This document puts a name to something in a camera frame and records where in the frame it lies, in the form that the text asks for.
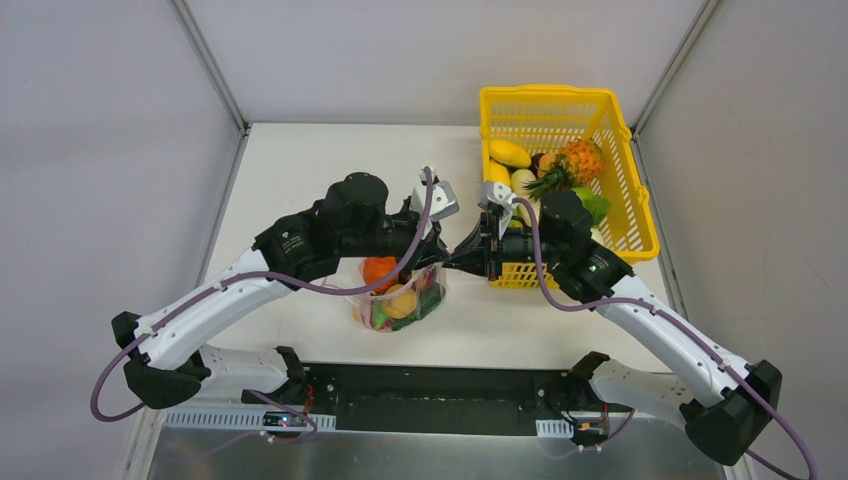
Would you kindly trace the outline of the orange toy pumpkin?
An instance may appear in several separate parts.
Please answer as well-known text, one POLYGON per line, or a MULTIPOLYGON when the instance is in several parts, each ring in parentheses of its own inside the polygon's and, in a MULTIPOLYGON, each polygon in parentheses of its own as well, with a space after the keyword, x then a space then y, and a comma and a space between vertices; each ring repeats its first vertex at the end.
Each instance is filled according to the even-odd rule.
POLYGON ((361 275, 366 285, 375 284, 378 280, 384 279, 384 282, 372 290, 373 294, 381 295, 397 283, 398 274, 390 276, 396 265, 395 257, 367 257, 363 261, 361 275))

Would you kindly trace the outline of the green toy bok choy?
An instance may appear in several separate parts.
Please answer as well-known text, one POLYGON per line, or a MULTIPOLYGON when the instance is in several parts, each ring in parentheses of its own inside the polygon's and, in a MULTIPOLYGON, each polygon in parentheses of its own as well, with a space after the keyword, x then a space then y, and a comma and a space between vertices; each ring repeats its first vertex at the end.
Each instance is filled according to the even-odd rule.
POLYGON ((418 290, 417 293, 416 309, 405 317, 395 319, 391 326, 392 331, 399 331, 427 317, 441 304, 446 288, 441 283, 432 283, 426 289, 418 290))

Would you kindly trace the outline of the clear pink-dotted zip bag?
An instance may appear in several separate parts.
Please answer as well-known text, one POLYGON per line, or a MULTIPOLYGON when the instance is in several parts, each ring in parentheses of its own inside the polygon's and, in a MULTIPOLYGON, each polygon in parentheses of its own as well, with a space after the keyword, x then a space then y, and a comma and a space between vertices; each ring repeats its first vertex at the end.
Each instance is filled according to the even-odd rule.
POLYGON ((440 264, 398 274, 376 290, 347 297, 351 315, 368 330, 394 333, 424 320, 443 302, 447 281, 440 264))

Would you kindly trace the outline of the yellow orange toy fruit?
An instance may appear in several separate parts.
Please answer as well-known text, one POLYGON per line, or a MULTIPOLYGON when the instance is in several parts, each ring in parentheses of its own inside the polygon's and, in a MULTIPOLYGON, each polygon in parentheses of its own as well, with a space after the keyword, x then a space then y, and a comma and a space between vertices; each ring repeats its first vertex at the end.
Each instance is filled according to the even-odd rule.
POLYGON ((406 318, 418 310, 418 296, 414 289, 403 285, 394 285, 386 291, 387 313, 393 319, 406 318))

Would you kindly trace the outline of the green toy cucumber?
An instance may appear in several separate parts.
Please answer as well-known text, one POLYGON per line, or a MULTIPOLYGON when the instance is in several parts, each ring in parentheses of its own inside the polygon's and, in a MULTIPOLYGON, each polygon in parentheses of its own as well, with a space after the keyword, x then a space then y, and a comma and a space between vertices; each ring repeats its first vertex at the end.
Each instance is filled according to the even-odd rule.
POLYGON ((387 313, 387 301, 376 301, 371 307, 370 323, 378 332, 389 332, 392 330, 394 319, 387 313))

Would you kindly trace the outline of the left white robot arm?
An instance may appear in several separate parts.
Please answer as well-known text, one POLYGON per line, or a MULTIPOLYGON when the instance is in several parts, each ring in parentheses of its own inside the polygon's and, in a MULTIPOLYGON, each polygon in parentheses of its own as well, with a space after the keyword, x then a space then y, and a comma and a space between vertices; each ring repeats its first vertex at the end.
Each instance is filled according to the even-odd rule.
POLYGON ((401 210, 387 214, 388 189, 355 172, 332 184, 301 212, 279 218, 231 265, 155 313, 117 315, 129 389, 152 409, 179 405, 201 392, 240 391, 248 403, 297 402, 306 377, 293 349, 239 351, 210 340, 254 310, 318 285, 344 258, 393 257, 408 273, 444 262, 440 221, 459 209, 449 183, 423 170, 401 210))

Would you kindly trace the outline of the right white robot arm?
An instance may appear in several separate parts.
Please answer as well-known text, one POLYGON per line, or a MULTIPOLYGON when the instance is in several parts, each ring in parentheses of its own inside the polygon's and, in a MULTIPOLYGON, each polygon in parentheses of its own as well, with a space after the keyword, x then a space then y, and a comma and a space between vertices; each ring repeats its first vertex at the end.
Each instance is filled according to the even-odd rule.
POLYGON ((450 266, 497 280, 512 261, 529 261, 569 298, 566 310, 589 309, 618 325, 666 367, 630 368, 605 354, 585 355, 567 374, 569 400, 643 411, 682 429, 711 460, 733 465, 775 415, 782 375, 768 361, 751 363, 725 349, 665 305, 632 267, 592 235, 593 219, 570 191, 539 206, 500 182, 480 193, 477 229, 450 266))

